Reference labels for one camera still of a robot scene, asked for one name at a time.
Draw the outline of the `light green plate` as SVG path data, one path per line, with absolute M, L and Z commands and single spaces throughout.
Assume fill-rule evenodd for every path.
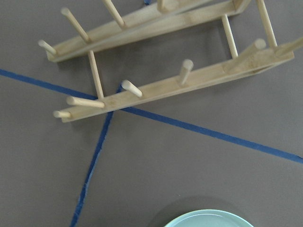
M 194 210 L 178 216 L 166 227 L 253 227 L 248 221 L 233 213 L 205 209 Z

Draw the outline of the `wooden plate rack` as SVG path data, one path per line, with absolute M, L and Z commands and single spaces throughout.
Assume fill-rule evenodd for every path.
M 303 40 L 278 44 L 263 0 L 157 0 L 86 31 L 67 7 L 74 37 L 38 46 L 60 69 L 87 60 L 95 98 L 68 95 L 53 116 L 63 123 L 255 76 L 285 64 Z

